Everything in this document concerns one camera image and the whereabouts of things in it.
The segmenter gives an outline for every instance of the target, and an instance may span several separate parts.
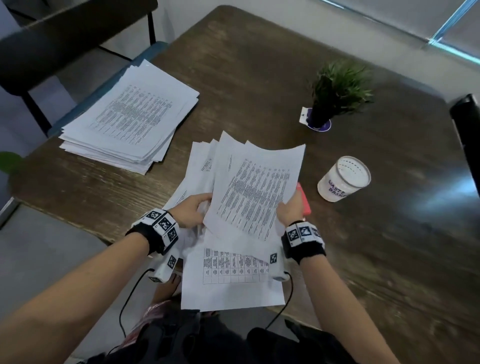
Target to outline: chair backrest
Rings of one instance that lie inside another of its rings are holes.
[[[157,6],[157,0],[89,0],[0,39],[0,86],[24,95]]]

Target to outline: person's right hand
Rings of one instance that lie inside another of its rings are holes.
[[[278,204],[276,217],[285,227],[303,219],[303,201],[299,190],[295,190],[292,198],[286,204],[283,202]]]

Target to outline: dark wooden tabletop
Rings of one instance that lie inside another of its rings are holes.
[[[269,149],[306,144],[300,183],[327,256],[402,363],[480,358],[480,199],[443,100],[373,69],[375,103],[333,119],[327,133],[299,124],[307,81],[346,55],[233,7],[221,6],[153,63],[200,92],[163,163],[146,176],[68,154],[48,140],[10,179],[12,194],[113,242],[184,177],[193,141],[234,138]],[[372,173],[336,203],[317,182],[343,155]],[[288,315],[318,326],[301,273]],[[285,294],[289,294],[285,283]]]

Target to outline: chair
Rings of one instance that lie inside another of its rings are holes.
[[[0,86],[22,97],[43,133],[52,135],[52,125],[28,91],[144,16],[148,18],[151,47],[131,64],[152,59],[167,46],[156,42],[152,11],[157,6],[156,0],[90,0],[24,27],[0,40],[0,54],[8,54],[0,57]],[[125,70],[59,120],[55,131],[93,105]]]

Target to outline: pink notebook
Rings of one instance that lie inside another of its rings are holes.
[[[307,196],[305,196],[305,192],[303,191],[300,183],[297,183],[297,190],[301,192],[301,199],[303,201],[303,215],[308,216],[312,213],[312,210],[310,209],[310,205],[308,204]]]

